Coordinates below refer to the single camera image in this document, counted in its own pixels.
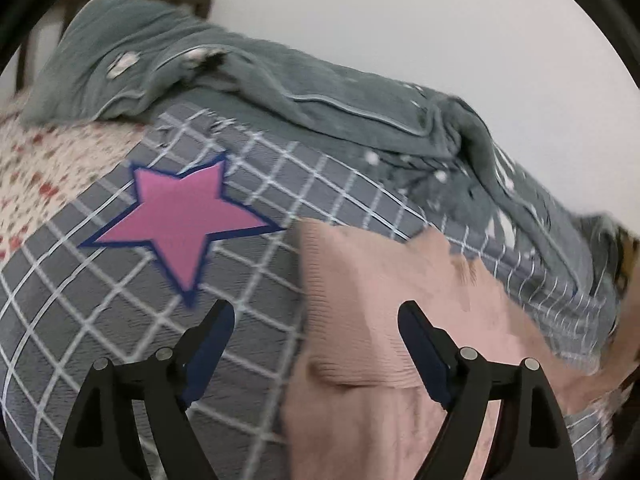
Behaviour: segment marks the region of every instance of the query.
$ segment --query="star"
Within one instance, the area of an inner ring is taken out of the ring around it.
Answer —
[[[136,202],[84,247],[148,247],[186,306],[193,306],[209,245],[281,231],[224,193],[226,154],[183,174],[132,167]]]

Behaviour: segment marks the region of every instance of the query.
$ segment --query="white wall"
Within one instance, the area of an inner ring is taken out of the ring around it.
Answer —
[[[216,0],[212,19],[458,94],[565,204],[640,232],[640,93],[573,0]]]

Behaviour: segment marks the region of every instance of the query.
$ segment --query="pink sweater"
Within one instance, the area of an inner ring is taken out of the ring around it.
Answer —
[[[403,301],[488,360],[537,358],[554,389],[580,376],[482,262],[450,256],[436,229],[401,244],[311,219],[298,228],[308,317],[283,408],[292,480],[413,480],[446,412],[399,335]],[[490,403],[468,480],[482,475],[498,409]]]

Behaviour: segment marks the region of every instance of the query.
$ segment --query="wooden bed frame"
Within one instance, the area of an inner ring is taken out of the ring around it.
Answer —
[[[51,9],[62,10],[62,31],[60,32],[60,38],[65,33],[71,20],[76,14],[84,7],[90,0],[58,0]],[[209,17],[211,7],[214,0],[161,0],[169,4],[178,7],[187,7],[191,9],[194,16],[206,20]],[[18,68],[15,76],[15,92],[23,90],[27,81],[27,67],[28,60],[31,59],[32,53],[30,52],[30,36],[27,36],[22,42],[20,49],[18,50]]]

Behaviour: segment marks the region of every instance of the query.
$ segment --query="gray checkered blanket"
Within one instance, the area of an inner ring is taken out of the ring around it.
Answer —
[[[573,290],[535,257],[425,212],[327,155],[177,105],[0,272],[2,413],[35,478],[52,478],[66,420],[95,359],[132,362],[174,345],[216,298],[234,305],[237,325],[206,394],[188,411],[193,429],[220,478],[289,477],[278,413],[304,316],[291,230],[213,243],[194,310],[180,304],[150,251],[78,248],[134,201],[129,164],[179,173],[223,150],[230,157],[228,194],[283,226],[311,217],[400,241],[437,227],[453,250],[482,258],[556,354],[582,368],[597,366],[604,342],[598,321],[606,306],[597,288],[591,295]],[[607,279],[603,274],[600,282]],[[148,466],[162,479],[144,405],[134,408]],[[593,406],[566,423],[578,469],[602,471],[610,454],[607,413]]]

